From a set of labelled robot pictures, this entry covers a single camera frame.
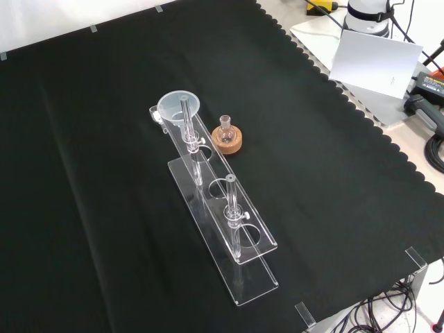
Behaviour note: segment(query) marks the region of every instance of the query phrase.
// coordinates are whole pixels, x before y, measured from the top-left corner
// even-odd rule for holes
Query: wire
[[[410,19],[409,19],[409,25],[407,26],[407,30],[405,31],[406,35],[409,33],[409,30],[410,30],[411,19],[413,17],[413,7],[415,7],[415,0],[411,0]]]
[[[407,41],[412,43],[412,44],[416,44],[406,33],[405,31],[402,30],[400,24],[398,23],[398,21],[396,20],[396,18],[392,15],[391,16],[391,20],[393,21],[393,23],[395,24],[396,28],[398,28],[399,31],[401,31],[401,33],[406,37]],[[424,56],[426,56],[431,62],[433,62],[433,64],[436,66],[436,68],[438,68],[438,70],[442,73],[442,75],[444,75],[444,71],[441,67],[439,67],[439,65],[436,63],[435,60],[433,60],[432,58],[430,58],[430,55],[428,55],[427,53],[425,53],[424,51],[422,52],[422,54]]]
[[[394,3],[394,4],[391,6],[391,10],[393,10],[395,6],[403,5],[404,3],[405,3],[405,0],[404,0],[403,2]],[[391,40],[393,39],[393,25],[394,25],[394,23],[391,22],[391,31],[390,31],[390,39],[391,39]]]
[[[416,328],[417,311],[416,311],[415,295],[413,294],[413,290],[411,288],[412,281],[410,281],[410,276],[409,276],[407,279],[405,279],[404,282],[401,282],[401,281],[396,282],[395,285],[390,289],[390,291],[398,291],[397,293],[394,293],[391,295],[384,293],[384,296],[382,296],[382,297],[378,297],[378,298],[373,297],[373,298],[368,298],[367,300],[361,301],[358,305],[354,306],[350,310],[350,312],[342,319],[342,321],[340,321],[336,325],[336,327],[332,330],[332,333],[336,333],[336,331],[339,329],[339,327],[341,327],[341,329],[337,333],[344,333],[345,328],[346,328],[348,322],[350,321],[350,317],[353,312],[355,312],[353,314],[353,317],[354,317],[356,325],[353,326],[352,328],[350,328],[348,330],[348,333],[358,333],[358,332],[382,333],[383,331],[387,330],[397,319],[399,319],[399,317],[401,316],[402,313],[412,310],[413,307],[415,309],[415,325],[413,327],[412,333],[414,333],[415,328]],[[404,296],[404,300],[403,300],[401,307],[398,307],[397,305],[395,305],[395,303],[393,303],[391,300],[392,298],[398,297],[398,296]],[[383,299],[387,299],[399,312],[387,325],[385,325],[384,327],[381,327],[375,318],[375,314],[373,311],[373,303],[375,301],[383,300]],[[368,317],[369,317],[369,321],[370,321],[368,325],[361,324],[357,318],[357,312],[364,305],[367,305]]]
[[[444,161],[439,157],[439,148],[443,144],[444,138],[435,134],[425,144],[424,155],[429,164],[441,173],[444,173]]]
[[[328,12],[326,12],[325,10],[323,10],[321,7],[319,7],[318,5],[315,5],[314,3],[312,3],[310,0],[305,0],[305,2],[309,3],[310,5],[312,5],[313,7],[315,7],[317,10],[319,10],[321,13],[323,13],[324,15],[327,15],[334,23],[337,24],[337,26],[339,28],[341,28],[341,30],[343,29],[342,24],[340,24],[333,16],[331,16]]]
[[[444,281],[444,275],[443,275],[442,278],[439,279],[438,281],[430,282],[429,284],[438,284],[438,283],[440,283],[440,282],[442,282],[442,281]]]

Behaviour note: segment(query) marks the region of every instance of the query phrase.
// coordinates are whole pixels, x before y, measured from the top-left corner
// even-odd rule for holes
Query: white card
[[[420,45],[345,30],[330,78],[402,99],[421,51]]]

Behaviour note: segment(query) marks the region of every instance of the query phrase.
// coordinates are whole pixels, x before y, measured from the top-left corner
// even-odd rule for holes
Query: hole in rack
[[[253,224],[243,224],[238,230],[239,239],[243,248],[252,248],[259,243],[261,232]]]
[[[209,187],[208,192],[210,193],[210,196],[216,199],[223,199],[225,198],[225,191],[223,189],[227,188],[225,179],[215,179],[213,180]]]
[[[197,159],[198,162],[209,161],[210,158],[213,156],[213,151],[209,146],[201,145],[199,146],[199,150],[202,152],[202,155],[205,157],[205,159],[201,154],[198,154],[198,159]]]

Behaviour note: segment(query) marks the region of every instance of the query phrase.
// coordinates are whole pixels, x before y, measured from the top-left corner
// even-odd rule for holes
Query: small glass flask
[[[217,130],[217,139],[224,144],[229,144],[236,139],[236,130],[231,126],[230,116],[222,116],[220,119],[221,127]]]

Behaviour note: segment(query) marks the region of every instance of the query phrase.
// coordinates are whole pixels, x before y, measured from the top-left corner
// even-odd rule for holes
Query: white paper
[[[420,45],[344,31],[330,78],[402,99],[421,51]]]
[[[346,9],[332,13],[338,22],[344,22]],[[291,27],[293,33],[321,61],[329,71],[332,70],[333,57],[341,40],[339,28],[328,16],[320,16]]]

